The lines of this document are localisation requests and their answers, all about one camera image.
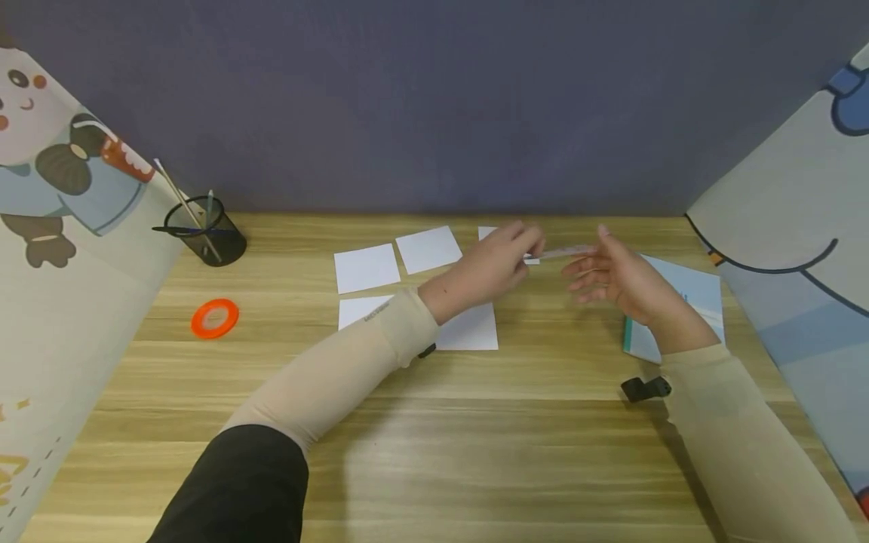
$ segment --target arm sleeve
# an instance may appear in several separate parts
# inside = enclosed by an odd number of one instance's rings
[[[404,290],[299,355],[205,448],[149,543],[298,541],[308,446],[429,347],[438,329],[416,292]]]
[[[857,542],[818,469],[723,345],[663,357],[665,399],[732,541]]]
[[[266,381],[223,428],[274,428],[303,451],[362,403],[383,379],[435,342],[439,327],[415,290],[330,335]]]

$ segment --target black clip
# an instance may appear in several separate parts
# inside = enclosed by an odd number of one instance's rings
[[[673,389],[663,377],[655,377],[648,383],[644,383],[639,377],[634,377],[621,383],[621,390],[628,401],[637,403],[649,398],[666,398]]]
[[[431,345],[428,346],[428,348],[426,350],[419,353],[416,356],[416,358],[425,358],[426,356],[429,356],[430,354],[432,354],[435,351],[435,349],[437,349],[437,343],[432,343]]]

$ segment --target person's right hand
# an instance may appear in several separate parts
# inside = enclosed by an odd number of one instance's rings
[[[598,245],[590,256],[581,257],[561,270],[576,278],[568,290],[590,290],[578,295],[578,303],[609,300],[628,317],[650,325],[690,306],[645,258],[598,226]]]

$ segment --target beige sleeve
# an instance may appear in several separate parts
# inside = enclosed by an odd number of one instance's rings
[[[438,325],[415,290],[330,335],[262,384],[222,430],[272,427],[304,453],[383,379],[435,342]]]
[[[664,357],[665,399],[732,541],[856,542],[851,522],[797,441],[723,345]]]

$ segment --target white square paper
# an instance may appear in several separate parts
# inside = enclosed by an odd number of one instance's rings
[[[338,329],[346,328],[386,303],[392,296],[353,298],[338,302]]]
[[[496,226],[478,226],[477,227],[477,238],[483,239],[484,237],[491,234],[492,232],[495,232],[495,230],[497,230],[497,229],[498,229],[498,227],[496,227]],[[525,254],[525,263],[526,264],[533,266],[534,264],[541,263],[539,258],[530,258],[530,256],[531,255],[529,255],[528,253]]]
[[[437,338],[439,351],[496,351],[498,329],[494,307],[485,303],[447,321]]]
[[[401,281],[392,243],[335,253],[335,277],[340,295]]]
[[[452,264],[461,258],[461,249],[449,226],[403,235],[395,242],[408,274]]]

